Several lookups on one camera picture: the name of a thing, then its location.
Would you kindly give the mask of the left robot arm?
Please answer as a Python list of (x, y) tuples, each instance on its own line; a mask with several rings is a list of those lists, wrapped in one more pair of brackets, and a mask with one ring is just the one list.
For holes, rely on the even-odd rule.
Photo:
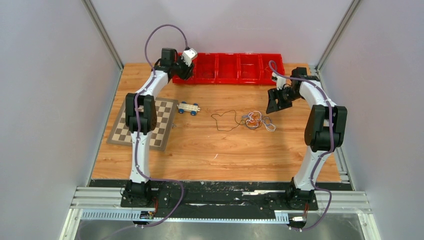
[(130, 203), (147, 207), (153, 201), (149, 172), (150, 140), (157, 127), (156, 97), (177, 76), (187, 80), (193, 75), (198, 52), (186, 47), (182, 53), (174, 48), (163, 48), (161, 57), (151, 63), (151, 73), (145, 84), (125, 97), (125, 125), (132, 141), (132, 166), (123, 198)]

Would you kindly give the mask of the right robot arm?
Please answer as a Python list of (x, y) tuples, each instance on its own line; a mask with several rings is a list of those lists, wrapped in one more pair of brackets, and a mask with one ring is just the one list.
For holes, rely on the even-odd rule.
[(320, 79), (308, 75), (306, 68), (295, 68), (289, 77), (274, 67), (270, 69), (276, 87), (267, 92), (267, 114), (290, 108), (293, 101), (298, 99), (304, 99), (310, 107), (304, 131), (306, 153), (285, 194), (286, 204), (292, 209), (298, 209), (312, 202), (317, 190), (316, 179), (325, 161), (343, 144), (348, 111), (330, 99)]

